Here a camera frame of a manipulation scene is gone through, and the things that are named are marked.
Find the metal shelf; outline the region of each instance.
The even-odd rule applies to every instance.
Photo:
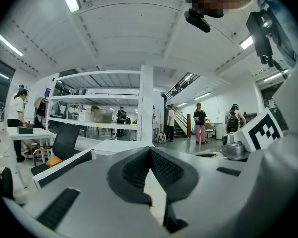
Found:
[[[111,105],[111,106],[138,106],[139,95],[124,94],[90,94],[53,96],[52,102],[61,101],[73,105]]]
[[[140,71],[94,71],[60,77],[57,80],[73,90],[89,88],[139,88]]]
[[[78,121],[78,120],[69,120],[69,119],[62,119],[62,118],[53,118],[49,117],[51,121],[57,121],[61,123],[68,123],[73,125],[80,125],[85,127],[98,127],[98,128],[107,128],[107,129],[130,129],[130,130],[137,130],[137,124],[116,124],[116,123],[95,123],[95,122],[88,122],[88,121]]]

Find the orange cushion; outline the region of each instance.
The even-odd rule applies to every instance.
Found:
[[[54,166],[55,164],[57,164],[57,163],[59,163],[61,161],[62,160],[58,156],[53,155],[45,164],[48,167],[51,167],[51,166]]]

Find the backpack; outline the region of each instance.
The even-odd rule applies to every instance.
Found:
[[[120,115],[119,115],[119,120],[123,120],[123,121],[125,121],[126,120],[126,112],[124,111],[124,110],[121,110],[121,113],[120,113]]]
[[[236,116],[236,113],[231,113],[228,122],[227,122],[227,132],[236,132],[238,131],[239,119]]]
[[[159,133],[156,140],[155,140],[158,144],[164,144],[167,141],[167,137],[165,136],[165,134],[163,132]]]

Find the storage rack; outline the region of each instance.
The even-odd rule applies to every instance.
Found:
[[[84,89],[93,89],[95,94],[52,96],[47,109],[46,129],[48,129],[49,120],[87,127],[129,129],[137,131],[137,141],[140,141],[144,80],[143,70],[86,72],[60,77],[56,80],[70,87],[71,94],[73,91]],[[58,101],[67,104],[67,112],[69,105],[138,106],[137,124],[94,123],[50,117],[51,108]]]

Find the pink pants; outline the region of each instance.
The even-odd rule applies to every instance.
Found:
[[[195,125],[195,141],[200,143],[205,141],[204,125]]]

